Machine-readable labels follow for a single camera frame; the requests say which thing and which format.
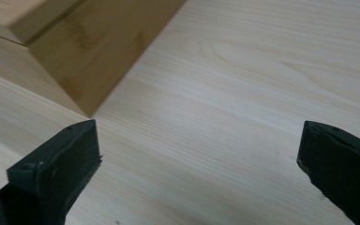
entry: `black rubber object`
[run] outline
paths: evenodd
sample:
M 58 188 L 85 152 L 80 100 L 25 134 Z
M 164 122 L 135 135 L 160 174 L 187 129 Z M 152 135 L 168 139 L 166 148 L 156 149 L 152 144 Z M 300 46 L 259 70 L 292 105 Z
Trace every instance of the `black rubber object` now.
M 360 139 L 325 124 L 306 121 L 297 164 L 355 224 L 360 224 Z
M 101 163 L 96 121 L 67 127 L 7 170 L 0 225 L 63 225 Z

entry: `wooden box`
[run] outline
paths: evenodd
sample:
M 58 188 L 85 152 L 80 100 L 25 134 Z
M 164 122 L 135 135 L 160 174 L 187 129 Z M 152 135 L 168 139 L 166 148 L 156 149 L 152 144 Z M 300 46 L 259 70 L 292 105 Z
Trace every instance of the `wooden box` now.
M 1 0 L 0 77 L 91 116 L 186 0 Z

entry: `black clamp jaw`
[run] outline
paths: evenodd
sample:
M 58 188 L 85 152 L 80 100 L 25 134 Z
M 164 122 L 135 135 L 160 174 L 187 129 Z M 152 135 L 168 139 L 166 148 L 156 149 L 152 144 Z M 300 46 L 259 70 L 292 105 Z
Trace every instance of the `black clamp jaw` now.
M 101 163 L 96 121 L 67 127 L 7 169 L 0 225 L 63 225 Z
M 324 196 L 360 224 L 359 138 L 337 127 L 306 121 L 297 164 Z

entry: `wood grain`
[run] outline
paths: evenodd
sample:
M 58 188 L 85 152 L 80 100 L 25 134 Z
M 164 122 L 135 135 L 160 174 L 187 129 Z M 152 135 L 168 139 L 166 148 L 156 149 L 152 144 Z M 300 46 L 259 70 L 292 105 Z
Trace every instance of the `wood grain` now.
M 0 37 L 25 44 L 82 0 L 0 0 Z
M 85 1 L 29 49 L 90 116 L 184 2 Z
M 0 38 L 0 77 L 84 114 L 28 48 L 3 38 Z
M 360 137 L 360 1 L 190 0 L 94 117 L 67 224 L 352 224 L 295 161 L 305 120 Z M 0 79 L 0 185 L 85 119 Z

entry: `wooden table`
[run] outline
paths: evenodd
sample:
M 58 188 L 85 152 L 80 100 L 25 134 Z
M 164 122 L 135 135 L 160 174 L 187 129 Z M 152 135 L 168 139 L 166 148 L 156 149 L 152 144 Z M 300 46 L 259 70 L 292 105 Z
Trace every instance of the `wooden table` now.
M 67 224 L 352 224 L 295 159 L 305 120 L 360 137 L 360 1 L 189 0 L 94 118 Z M 0 188 L 86 119 L 0 79 Z

